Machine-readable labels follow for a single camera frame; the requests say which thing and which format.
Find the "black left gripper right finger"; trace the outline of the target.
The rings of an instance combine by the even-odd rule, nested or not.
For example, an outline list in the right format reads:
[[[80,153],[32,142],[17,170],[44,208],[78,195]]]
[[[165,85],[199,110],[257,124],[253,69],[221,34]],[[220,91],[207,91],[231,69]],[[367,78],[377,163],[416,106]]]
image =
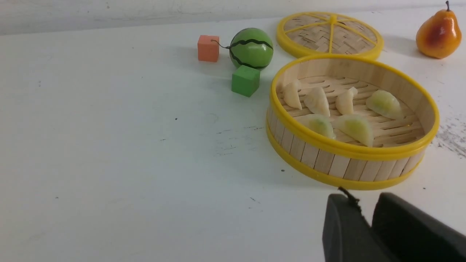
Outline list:
[[[372,229],[400,262],[464,262],[466,238],[389,192],[375,206]]]

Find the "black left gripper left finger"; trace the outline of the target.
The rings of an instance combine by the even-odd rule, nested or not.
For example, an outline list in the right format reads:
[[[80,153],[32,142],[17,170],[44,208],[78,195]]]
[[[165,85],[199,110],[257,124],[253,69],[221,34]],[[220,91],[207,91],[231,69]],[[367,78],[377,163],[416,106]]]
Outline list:
[[[359,199],[340,187],[342,194],[327,199],[322,233],[326,262],[399,262],[375,234],[362,214]]]

